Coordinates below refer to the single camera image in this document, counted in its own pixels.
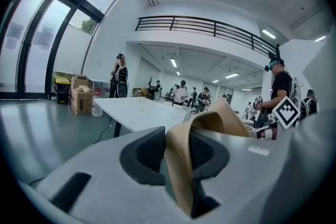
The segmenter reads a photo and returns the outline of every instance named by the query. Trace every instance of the black metal railing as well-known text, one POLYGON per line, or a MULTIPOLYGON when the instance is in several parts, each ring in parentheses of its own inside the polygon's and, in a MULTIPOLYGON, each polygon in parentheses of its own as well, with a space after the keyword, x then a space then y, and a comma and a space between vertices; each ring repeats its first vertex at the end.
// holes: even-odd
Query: black metal railing
POLYGON ((280 57, 279 45, 272 45, 246 30, 216 20, 168 15, 141 17, 135 31, 143 30, 186 31, 209 35, 230 40, 269 58, 274 56, 280 57))

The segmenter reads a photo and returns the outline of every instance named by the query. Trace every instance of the hand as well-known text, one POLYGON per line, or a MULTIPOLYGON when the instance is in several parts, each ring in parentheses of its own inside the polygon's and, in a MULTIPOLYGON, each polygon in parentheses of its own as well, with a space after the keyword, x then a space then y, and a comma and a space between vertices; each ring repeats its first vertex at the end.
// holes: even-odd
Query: hand
POLYGON ((256 104, 256 110, 260 110, 261 109, 261 102, 256 104))

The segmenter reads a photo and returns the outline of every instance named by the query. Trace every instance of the fluorescent light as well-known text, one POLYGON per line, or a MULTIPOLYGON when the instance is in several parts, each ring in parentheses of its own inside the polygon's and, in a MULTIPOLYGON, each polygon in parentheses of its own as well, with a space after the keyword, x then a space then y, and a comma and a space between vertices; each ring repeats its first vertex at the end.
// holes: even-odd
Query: fluorescent light
POLYGON ((266 31, 265 29, 262 31, 264 34, 266 34, 267 36, 269 36, 272 39, 276 39, 277 37, 275 35, 272 35, 269 31, 266 31))
POLYGON ((174 66, 174 67, 177 67, 176 62, 175 62, 175 59, 171 58, 170 60, 171 60, 171 62, 173 63, 173 66, 174 66))
POLYGON ((323 39, 325 39, 325 38, 326 38, 326 36, 320 37, 320 38, 318 38, 317 40, 315 40, 315 42, 317 42, 317 41, 321 41, 321 40, 323 40, 323 39))
POLYGON ((235 77, 235 76, 237 76, 237 75, 239 75, 239 74, 238 74, 238 73, 234 73, 234 74, 232 74, 232 75, 230 75, 230 76, 226 76, 225 78, 226 78, 226 79, 229 79, 229 78, 235 77))

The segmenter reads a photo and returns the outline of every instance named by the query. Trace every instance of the cardboard box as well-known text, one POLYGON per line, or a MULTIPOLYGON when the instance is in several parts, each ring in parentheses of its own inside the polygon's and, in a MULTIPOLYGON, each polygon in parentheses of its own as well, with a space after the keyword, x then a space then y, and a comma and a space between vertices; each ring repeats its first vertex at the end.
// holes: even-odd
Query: cardboard box
POLYGON ((93 92, 80 92, 76 88, 80 85, 89 86, 88 79, 73 77, 70 86, 70 105, 76 114, 91 113, 93 92))

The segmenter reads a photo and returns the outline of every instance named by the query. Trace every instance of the backpack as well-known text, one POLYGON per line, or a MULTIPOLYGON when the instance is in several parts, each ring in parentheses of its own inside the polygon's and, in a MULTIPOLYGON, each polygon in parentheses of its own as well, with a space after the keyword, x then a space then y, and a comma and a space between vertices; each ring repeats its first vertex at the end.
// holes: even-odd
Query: backpack
POLYGON ((291 78, 289 84, 289 99, 294 103, 297 108, 301 107, 301 89, 298 78, 291 78))
POLYGON ((310 104, 311 99, 308 99, 306 102, 304 100, 301 101, 301 114, 300 114, 300 120, 304 119, 306 116, 310 113, 310 104))
POLYGON ((123 68, 119 71, 118 83, 127 83, 128 71, 123 68))

